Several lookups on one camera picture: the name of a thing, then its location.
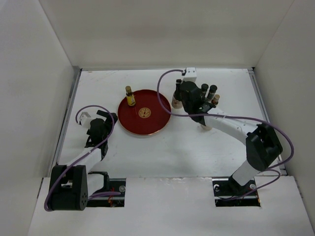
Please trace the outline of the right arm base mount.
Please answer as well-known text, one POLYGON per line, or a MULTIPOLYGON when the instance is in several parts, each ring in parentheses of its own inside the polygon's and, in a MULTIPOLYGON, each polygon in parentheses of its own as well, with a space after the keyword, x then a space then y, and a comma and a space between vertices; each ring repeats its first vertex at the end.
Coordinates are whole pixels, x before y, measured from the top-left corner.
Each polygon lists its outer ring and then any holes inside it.
POLYGON ((253 178, 244 186, 238 186, 228 178, 213 178, 212 185, 216 207, 260 207, 258 192, 249 193, 256 189, 253 178))

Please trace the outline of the small black cap spice bottle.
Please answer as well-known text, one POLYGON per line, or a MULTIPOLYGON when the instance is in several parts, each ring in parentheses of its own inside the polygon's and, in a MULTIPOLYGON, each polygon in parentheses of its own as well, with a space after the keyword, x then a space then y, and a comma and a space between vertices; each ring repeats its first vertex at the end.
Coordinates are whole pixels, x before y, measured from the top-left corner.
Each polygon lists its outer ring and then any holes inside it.
POLYGON ((209 88, 208 84, 202 84, 202 85, 201 85, 202 97, 205 97, 205 96, 206 96, 206 93, 207 93, 207 91, 208 91, 208 88, 209 88))

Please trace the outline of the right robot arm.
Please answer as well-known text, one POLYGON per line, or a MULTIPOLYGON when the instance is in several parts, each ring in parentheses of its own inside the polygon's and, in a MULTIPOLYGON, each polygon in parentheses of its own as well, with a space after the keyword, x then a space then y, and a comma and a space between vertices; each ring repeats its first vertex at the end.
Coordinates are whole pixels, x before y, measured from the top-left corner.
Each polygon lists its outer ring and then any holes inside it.
POLYGON ((245 145, 246 160, 224 185, 224 188, 238 195, 244 193, 250 180, 267 170, 282 153, 283 147, 269 124, 228 119, 217 107, 220 99, 217 89, 215 85, 202 84, 199 88, 192 81, 177 79, 174 99, 182 103, 185 112, 195 122, 207 128, 218 129, 245 145))

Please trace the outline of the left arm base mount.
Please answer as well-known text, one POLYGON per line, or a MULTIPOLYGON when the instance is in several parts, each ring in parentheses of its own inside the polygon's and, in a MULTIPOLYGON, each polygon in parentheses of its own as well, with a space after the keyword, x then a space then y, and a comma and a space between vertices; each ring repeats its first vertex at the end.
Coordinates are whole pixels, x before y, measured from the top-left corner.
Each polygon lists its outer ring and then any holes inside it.
POLYGON ((90 172, 87 175, 87 181, 87 207, 125 206, 125 178, 110 178, 107 172, 90 172))

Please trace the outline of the round black cap jar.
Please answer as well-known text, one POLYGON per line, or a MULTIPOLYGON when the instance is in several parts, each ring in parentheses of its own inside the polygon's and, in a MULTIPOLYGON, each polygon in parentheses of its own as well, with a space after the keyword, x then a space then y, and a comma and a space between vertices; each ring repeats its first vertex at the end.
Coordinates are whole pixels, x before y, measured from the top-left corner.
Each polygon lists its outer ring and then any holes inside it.
POLYGON ((173 93, 171 105, 174 109, 181 109, 183 107, 181 98, 175 98, 175 92, 173 93))

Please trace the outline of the yellow label bottle cork cap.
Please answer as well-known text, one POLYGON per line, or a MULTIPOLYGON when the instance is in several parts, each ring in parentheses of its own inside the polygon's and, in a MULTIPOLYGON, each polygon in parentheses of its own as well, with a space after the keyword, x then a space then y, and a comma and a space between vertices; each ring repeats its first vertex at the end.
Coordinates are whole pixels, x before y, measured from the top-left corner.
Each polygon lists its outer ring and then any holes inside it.
POLYGON ((136 104, 135 98, 134 98, 134 94, 132 92, 132 89, 130 86, 126 86, 126 100, 127 100, 127 104, 129 106, 134 106, 136 104))

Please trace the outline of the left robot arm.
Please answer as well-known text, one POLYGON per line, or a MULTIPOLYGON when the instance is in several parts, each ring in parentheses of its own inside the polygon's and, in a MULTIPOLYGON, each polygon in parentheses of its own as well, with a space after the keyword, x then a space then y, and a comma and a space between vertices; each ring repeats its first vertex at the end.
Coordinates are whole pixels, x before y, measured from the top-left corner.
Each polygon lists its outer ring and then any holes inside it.
POLYGON ((90 200, 120 195, 110 185, 107 172, 95 172, 108 151, 108 138, 118 120, 115 113, 99 108, 97 118, 78 111, 75 121, 87 130, 87 141, 81 154, 67 164, 52 168, 49 192, 44 202, 46 211, 82 211, 90 200))

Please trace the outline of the yellow cap white powder jar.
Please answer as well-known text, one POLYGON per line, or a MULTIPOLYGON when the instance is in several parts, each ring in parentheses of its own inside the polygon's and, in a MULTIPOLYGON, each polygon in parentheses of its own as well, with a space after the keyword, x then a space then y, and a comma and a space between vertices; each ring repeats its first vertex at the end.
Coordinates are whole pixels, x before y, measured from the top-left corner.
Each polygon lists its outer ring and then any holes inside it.
POLYGON ((210 126, 206 126, 206 125, 201 125, 202 129, 206 130, 206 131, 210 131, 212 130, 212 127, 210 126))

